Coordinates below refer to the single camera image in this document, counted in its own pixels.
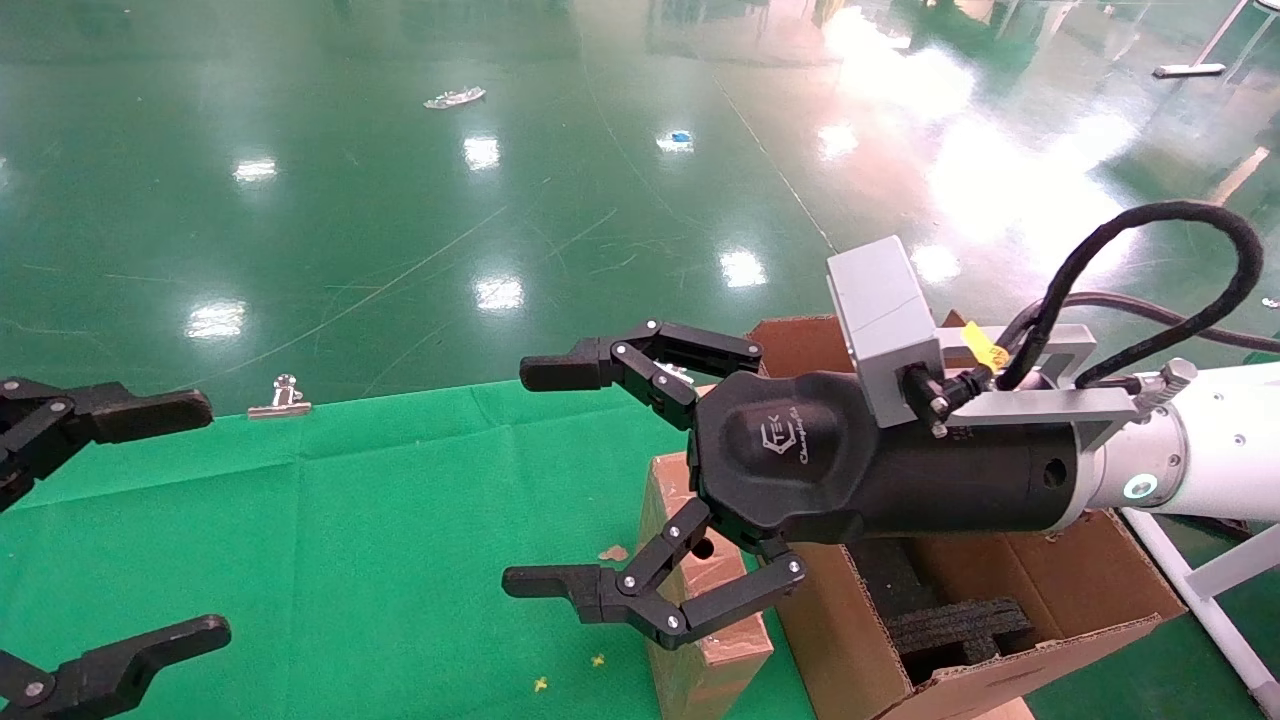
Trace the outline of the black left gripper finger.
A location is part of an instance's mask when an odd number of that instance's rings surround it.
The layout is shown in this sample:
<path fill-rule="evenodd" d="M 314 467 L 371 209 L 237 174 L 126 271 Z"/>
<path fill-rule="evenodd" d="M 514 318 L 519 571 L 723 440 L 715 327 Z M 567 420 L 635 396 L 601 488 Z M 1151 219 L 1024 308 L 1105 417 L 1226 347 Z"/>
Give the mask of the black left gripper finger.
<path fill-rule="evenodd" d="M 209 614 L 91 650 L 45 671 L 3 652 L 3 719 L 109 719 L 138 707 L 172 665 L 230 643 L 230 624 Z"/>
<path fill-rule="evenodd" d="M 23 500 L 88 445 L 129 443 L 211 423 L 212 406 L 197 389 L 137 396 L 118 382 L 68 389 L 5 378 L 1 510 Z"/>

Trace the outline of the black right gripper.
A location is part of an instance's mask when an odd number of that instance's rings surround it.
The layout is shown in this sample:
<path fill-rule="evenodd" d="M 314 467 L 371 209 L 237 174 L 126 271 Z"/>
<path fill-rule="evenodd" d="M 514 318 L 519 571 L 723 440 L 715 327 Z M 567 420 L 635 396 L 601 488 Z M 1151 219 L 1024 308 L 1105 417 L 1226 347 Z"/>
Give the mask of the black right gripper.
<path fill-rule="evenodd" d="M 742 337 L 648 320 L 582 338 L 567 354 L 522 357 L 518 378 L 527 391 L 617 386 L 675 429 L 692 427 L 691 480 L 701 500 L 689 500 L 622 570 L 513 566 L 502 589 L 513 598 L 567 600 L 582 624 L 627 624 L 677 650 L 774 606 L 805 580 L 800 556 L 765 537 L 846 544 L 1047 530 L 1065 520 L 1079 473 L 1069 424 L 969 427 L 942 438 L 919 421 L 883 428 L 852 373 L 750 374 L 762 356 Z M 699 400 L 668 366 L 731 377 Z M 714 520 L 727 538 L 765 538 L 756 544 L 760 566 L 669 602 L 662 583 Z"/>

